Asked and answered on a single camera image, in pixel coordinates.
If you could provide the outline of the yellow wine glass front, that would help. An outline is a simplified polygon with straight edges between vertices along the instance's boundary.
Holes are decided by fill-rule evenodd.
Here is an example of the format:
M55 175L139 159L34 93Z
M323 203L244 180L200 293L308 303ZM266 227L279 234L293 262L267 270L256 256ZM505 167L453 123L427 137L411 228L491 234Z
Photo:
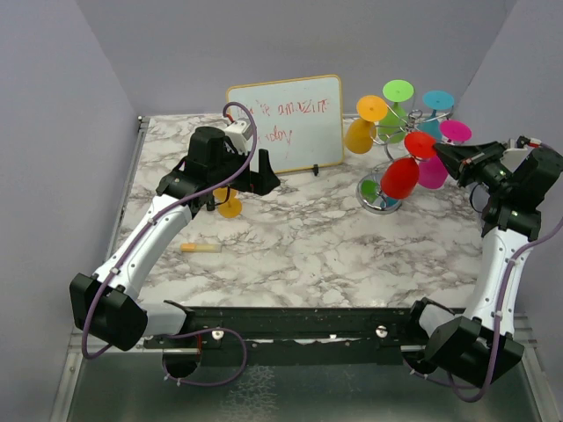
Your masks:
M242 202L237 198L238 191L231 187L221 187L213 191L215 207L224 218L235 218L242 211Z

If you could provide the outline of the red wine glass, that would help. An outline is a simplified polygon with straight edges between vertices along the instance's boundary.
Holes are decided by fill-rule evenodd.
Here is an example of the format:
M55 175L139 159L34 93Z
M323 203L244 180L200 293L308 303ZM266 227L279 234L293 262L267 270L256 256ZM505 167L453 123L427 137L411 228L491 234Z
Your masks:
M405 137L408 156L394 161L381 178L380 187L387 197L403 200L412 194L420 177L418 159L436 156L435 144L436 140L424 132L412 132Z

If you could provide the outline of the pink wine glass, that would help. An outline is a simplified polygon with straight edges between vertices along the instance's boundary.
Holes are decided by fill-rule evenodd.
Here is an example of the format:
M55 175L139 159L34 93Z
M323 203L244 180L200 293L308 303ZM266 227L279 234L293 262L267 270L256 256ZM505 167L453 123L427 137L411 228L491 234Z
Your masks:
M459 120L444 120L439 125L442 138L446 138L448 144L461 144L471 139L472 131ZM445 166L438 156L433 156L419 165L419 185L427 189L439 189L444 185L449 176Z

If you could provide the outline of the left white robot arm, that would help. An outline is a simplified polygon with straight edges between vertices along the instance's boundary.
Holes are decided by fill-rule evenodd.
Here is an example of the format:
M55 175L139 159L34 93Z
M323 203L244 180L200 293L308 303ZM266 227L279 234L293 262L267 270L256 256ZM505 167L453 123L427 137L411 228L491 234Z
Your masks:
M264 196L279 184L249 120L224 129L196 128L187 154L161 178L148 210L119 249L92 275L79 273L70 283L82 339L94 336L122 351L155 335L164 335L177 347L188 345L194 325L186 320L185 310L168 302L137 302L151 269L172 239L212 203L216 189Z

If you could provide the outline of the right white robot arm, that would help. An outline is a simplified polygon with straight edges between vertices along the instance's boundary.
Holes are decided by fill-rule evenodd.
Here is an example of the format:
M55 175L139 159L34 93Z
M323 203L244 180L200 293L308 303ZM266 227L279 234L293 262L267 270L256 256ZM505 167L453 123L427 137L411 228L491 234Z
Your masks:
M439 143L437 157L459 186L483 186L482 261L464 312L424 298L404 322L406 337L423 350L406 353L413 373L437 368L484 389L515 367L524 348L514 339L514 307L525 262L540 237L538 206L562 173L562 156L521 136L506 143L456 146Z

